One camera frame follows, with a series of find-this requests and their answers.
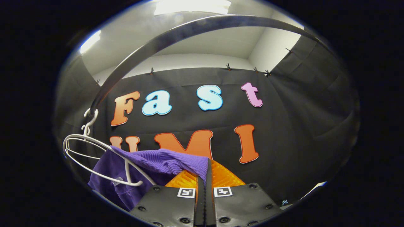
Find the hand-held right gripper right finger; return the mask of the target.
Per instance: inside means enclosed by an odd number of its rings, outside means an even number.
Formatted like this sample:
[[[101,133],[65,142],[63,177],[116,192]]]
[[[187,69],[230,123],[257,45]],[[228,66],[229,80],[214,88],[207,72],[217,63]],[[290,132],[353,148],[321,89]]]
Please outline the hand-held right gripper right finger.
[[[205,192],[207,227],[251,227],[282,212],[259,184],[244,183],[213,160],[208,161]]]

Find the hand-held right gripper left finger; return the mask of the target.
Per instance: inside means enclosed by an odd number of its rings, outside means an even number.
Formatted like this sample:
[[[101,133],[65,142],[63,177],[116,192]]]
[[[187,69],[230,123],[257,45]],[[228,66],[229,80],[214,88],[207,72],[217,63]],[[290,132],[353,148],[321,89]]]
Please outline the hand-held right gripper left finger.
[[[166,185],[154,185],[130,214],[158,227],[203,227],[205,187],[201,177],[182,171]]]

